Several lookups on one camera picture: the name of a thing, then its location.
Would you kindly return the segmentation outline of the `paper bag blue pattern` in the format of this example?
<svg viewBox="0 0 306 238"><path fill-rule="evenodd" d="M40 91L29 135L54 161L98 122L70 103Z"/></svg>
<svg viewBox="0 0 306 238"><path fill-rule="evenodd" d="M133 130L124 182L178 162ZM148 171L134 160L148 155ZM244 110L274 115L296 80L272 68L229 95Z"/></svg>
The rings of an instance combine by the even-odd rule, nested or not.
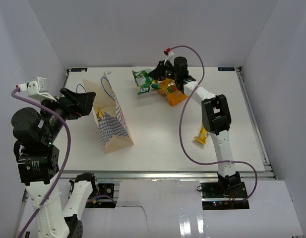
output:
<svg viewBox="0 0 306 238"><path fill-rule="evenodd" d="M105 152L112 153L132 146L134 142L125 116L107 75L103 73L97 82L83 78L82 85L86 92L96 93L92 113L99 129ZM104 116L100 123L96 116L98 108L101 109Z"/></svg>

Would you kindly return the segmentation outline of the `yellow M&M's packet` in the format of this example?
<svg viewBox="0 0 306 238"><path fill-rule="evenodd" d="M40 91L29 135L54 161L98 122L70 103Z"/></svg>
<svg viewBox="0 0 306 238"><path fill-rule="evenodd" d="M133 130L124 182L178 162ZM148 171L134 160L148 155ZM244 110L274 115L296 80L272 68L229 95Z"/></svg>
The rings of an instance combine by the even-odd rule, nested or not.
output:
<svg viewBox="0 0 306 238"><path fill-rule="evenodd" d="M97 116L98 122L100 123L104 117L100 108L98 108L98 112L96 113L96 116Z"/></svg>

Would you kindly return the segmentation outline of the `orange snack multipack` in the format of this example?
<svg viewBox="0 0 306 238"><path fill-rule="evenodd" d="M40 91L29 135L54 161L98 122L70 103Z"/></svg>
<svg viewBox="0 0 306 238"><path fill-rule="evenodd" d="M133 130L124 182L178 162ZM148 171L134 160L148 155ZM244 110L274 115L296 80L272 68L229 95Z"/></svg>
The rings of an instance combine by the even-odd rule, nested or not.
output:
<svg viewBox="0 0 306 238"><path fill-rule="evenodd" d="M175 81L169 78L161 81L158 93L165 96L170 106L176 106L188 98L187 95L177 89Z"/></svg>

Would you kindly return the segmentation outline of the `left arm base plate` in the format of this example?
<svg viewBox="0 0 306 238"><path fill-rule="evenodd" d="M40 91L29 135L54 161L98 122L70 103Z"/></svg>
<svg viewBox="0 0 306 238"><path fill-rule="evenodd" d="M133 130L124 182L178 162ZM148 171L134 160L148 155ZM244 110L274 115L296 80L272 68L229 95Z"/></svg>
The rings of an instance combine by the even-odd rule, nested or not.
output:
<svg viewBox="0 0 306 238"><path fill-rule="evenodd" d="M115 185L113 183L99 183L98 188L99 188L98 196L106 195L112 199L114 198ZM111 199L103 197L103 198L97 198L91 202L86 203L85 208L113 209L115 208L115 204Z"/></svg>

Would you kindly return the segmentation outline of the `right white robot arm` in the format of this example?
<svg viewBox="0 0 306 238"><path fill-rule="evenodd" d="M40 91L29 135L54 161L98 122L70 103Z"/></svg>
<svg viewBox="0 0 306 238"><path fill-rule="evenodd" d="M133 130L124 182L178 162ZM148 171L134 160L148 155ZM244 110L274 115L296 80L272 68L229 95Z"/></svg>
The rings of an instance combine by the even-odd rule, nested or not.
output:
<svg viewBox="0 0 306 238"><path fill-rule="evenodd" d="M176 88L201 106L202 125L210 135L218 165L218 192L228 198L236 192L236 186L241 184L230 146L229 130L232 122L230 110L225 95L215 95L194 79L188 71L187 60L176 57L173 63L169 60L159 61L157 67L148 76L165 81L175 81Z"/></svg>

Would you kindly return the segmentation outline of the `yellow snack bar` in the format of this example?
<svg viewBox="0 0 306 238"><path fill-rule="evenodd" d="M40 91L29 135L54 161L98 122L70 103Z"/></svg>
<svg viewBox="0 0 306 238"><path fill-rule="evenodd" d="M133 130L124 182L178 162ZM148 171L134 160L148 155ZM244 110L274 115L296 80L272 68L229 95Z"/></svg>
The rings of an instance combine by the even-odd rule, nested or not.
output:
<svg viewBox="0 0 306 238"><path fill-rule="evenodd" d="M208 136L208 131L204 128L204 126L201 126L198 136L195 136L194 139L200 144L205 145L207 136Z"/></svg>

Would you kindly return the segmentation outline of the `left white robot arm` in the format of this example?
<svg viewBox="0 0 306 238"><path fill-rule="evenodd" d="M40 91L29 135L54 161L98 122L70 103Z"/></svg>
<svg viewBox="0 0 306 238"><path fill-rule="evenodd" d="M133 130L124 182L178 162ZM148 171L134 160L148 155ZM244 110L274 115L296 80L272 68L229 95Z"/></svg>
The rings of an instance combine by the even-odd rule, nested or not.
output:
<svg viewBox="0 0 306 238"><path fill-rule="evenodd" d="M64 165L59 164L59 149L54 141L61 129L68 129L67 120L91 113L96 94L75 93L67 88L60 92L57 99L31 101L11 119L20 180L32 202L31 220L36 222L40 238L82 237L83 210L99 192L93 173L80 174L71 183L67 205L61 205L58 182Z"/></svg>

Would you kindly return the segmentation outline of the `green snack packet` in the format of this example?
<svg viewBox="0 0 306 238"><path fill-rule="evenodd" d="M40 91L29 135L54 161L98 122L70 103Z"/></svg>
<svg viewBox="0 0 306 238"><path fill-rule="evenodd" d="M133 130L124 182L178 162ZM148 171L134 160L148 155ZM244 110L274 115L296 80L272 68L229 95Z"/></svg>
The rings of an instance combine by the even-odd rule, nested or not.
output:
<svg viewBox="0 0 306 238"><path fill-rule="evenodd" d="M141 71L132 71L133 78L137 86L137 94L141 95L153 90L159 90L160 85L157 80L150 77L148 74L151 72L150 69Z"/></svg>

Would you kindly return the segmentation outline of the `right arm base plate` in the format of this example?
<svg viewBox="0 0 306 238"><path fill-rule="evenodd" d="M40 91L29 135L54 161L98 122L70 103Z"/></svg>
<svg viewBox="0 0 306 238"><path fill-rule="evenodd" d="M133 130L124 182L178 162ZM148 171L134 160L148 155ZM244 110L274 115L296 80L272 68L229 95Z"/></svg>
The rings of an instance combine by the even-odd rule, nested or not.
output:
<svg viewBox="0 0 306 238"><path fill-rule="evenodd" d="M201 183L196 190L202 197L202 209L208 210L248 210L249 202L242 201L247 197L245 183L224 190L218 182Z"/></svg>

